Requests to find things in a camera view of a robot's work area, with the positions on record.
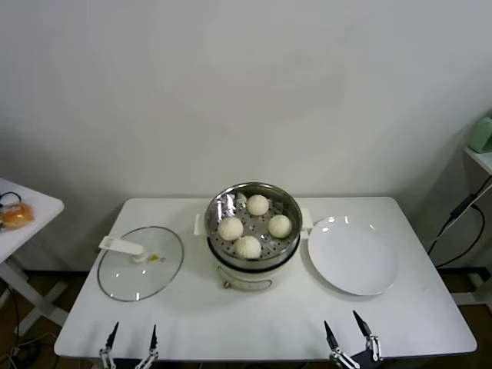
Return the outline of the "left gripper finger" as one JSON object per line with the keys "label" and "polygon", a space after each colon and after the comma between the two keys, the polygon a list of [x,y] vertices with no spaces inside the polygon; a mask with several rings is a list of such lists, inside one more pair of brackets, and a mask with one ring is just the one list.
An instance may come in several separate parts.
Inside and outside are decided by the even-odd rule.
{"label": "left gripper finger", "polygon": [[138,364],[139,369],[149,369],[158,359],[158,339],[156,334],[156,325],[154,325],[151,342],[148,349],[148,355]]}
{"label": "left gripper finger", "polygon": [[112,330],[112,332],[108,335],[108,338],[105,342],[105,346],[99,351],[99,357],[101,359],[102,368],[103,369],[115,369],[116,364],[112,357],[111,351],[113,348],[113,344],[115,341],[115,337],[118,331],[119,323],[117,322]]}

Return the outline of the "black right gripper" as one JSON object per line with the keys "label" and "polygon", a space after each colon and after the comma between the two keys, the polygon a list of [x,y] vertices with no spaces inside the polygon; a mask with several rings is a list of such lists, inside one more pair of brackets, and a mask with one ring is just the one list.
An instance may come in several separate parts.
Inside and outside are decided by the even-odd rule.
{"label": "black right gripper", "polygon": [[359,315],[359,313],[353,311],[353,315],[357,322],[357,326],[365,338],[366,350],[350,357],[341,349],[329,324],[324,321],[327,344],[331,350],[330,360],[339,368],[377,369],[379,368],[379,362],[383,360],[380,339],[377,335],[372,333],[367,322]]}

